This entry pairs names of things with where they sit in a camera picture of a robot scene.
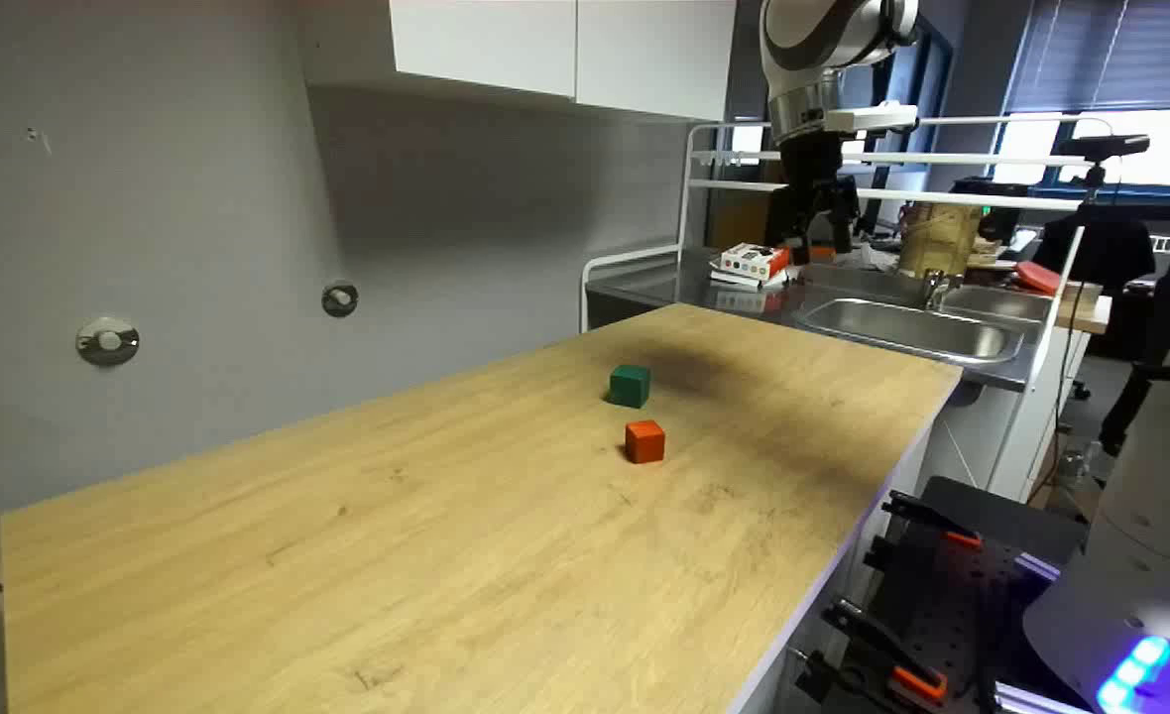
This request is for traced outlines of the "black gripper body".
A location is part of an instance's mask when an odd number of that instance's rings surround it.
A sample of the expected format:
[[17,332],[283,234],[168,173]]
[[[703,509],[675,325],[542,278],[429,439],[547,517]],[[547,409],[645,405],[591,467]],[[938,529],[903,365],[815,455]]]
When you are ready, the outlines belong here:
[[827,241],[850,241],[850,227],[856,218],[856,181],[841,173],[841,141],[841,131],[809,131],[782,141],[784,234],[806,238],[811,223],[825,218]]

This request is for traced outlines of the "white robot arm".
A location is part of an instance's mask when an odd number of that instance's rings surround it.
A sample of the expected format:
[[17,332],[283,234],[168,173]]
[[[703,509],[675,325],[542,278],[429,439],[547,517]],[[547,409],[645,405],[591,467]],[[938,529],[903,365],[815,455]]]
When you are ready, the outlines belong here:
[[760,0],[756,50],[773,141],[784,168],[782,238],[851,245],[856,181],[841,173],[841,148],[859,131],[908,131],[913,104],[845,108],[837,79],[903,49],[921,0]]

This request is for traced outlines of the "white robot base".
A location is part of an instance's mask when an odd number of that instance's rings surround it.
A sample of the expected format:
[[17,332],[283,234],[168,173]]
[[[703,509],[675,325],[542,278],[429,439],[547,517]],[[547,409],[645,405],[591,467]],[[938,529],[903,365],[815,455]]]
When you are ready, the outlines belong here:
[[1030,649],[1096,714],[1170,714],[1170,346],[1141,378],[1085,545],[1024,611]]

